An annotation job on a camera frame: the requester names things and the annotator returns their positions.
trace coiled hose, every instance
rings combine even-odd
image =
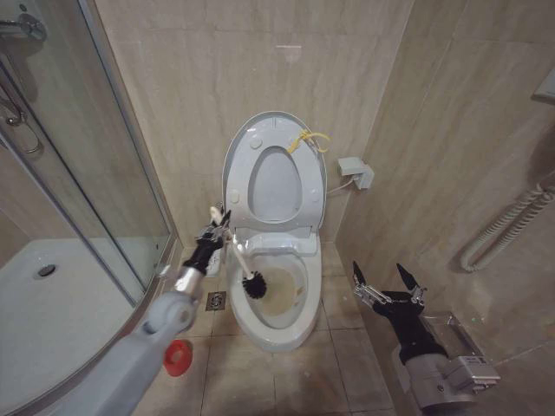
[[[555,186],[542,188],[536,184],[535,189],[526,191],[503,215],[498,217],[480,235],[470,243],[460,255],[460,266],[469,273],[484,269],[501,251],[507,247],[530,222],[535,219],[555,199]],[[493,237],[501,237],[473,264],[470,259]]]

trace toilet brush handle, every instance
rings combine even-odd
[[[212,221],[216,223],[216,225],[220,225],[223,219],[222,213],[215,206],[210,207],[210,217],[212,218]],[[249,266],[246,263],[245,258],[243,257],[243,254],[238,247],[237,239],[232,235],[232,232],[229,231],[229,229],[225,230],[225,235],[231,239],[233,254],[237,258],[239,264],[241,265],[241,268],[245,272],[247,280],[251,280],[254,277],[254,273],[251,272],[251,269],[249,269]]]
[[[249,269],[249,266],[247,265],[245,259],[243,258],[243,254],[241,254],[241,251],[239,251],[239,248],[237,246],[237,240],[234,237],[232,237],[231,245],[232,245],[232,248],[233,248],[233,254],[235,255],[235,257],[239,261],[239,264],[241,265],[241,267],[243,268],[243,271],[246,274],[247,280],[251,280],[254,277],[254,273],[252,273],[251,269]]]

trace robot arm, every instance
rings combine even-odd
[[[422,410],[446,410],[470,406],[476,394],[495,386],[500,377],[482,353],[450,356],[420,318],[423,294],[415,278],[400,264],[397,269],[408,292],[377,290],[366,284],[353,262],[355,295],[378,315],[389,320],[399,340],[399,359],[407,369],[410,386]],[[459,329],[461,339],[466,332]]]
[[[153,302],[146,318],[115,343],[55,415],[131,414],[160,371],[173,338],[194,323],[202,296],[200,284],[213,252],[223,246],[229,215],[230,212],[221,224],[211,224],[203,230],[192,257],[183,263],[175,291],[166,292]]]

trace white toilet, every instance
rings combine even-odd
[[[262,299],[243,289],[243,270],[228,250],[228,294],[239,326],[262,349],[290,351],[316,323],[322,287],[318,230],[326,198],[322,154],[301,142],[287,148],[308,127],[283,112],[248,120],[225,157],[223,194],[232,210],[230,229],[251,270],[268,286]]]

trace toilet brush bristles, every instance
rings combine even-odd
[[[266,294],[266,282],[260,272],[255,271],[252,279],[243,277],[243,289],[252,299],[260,299]]]

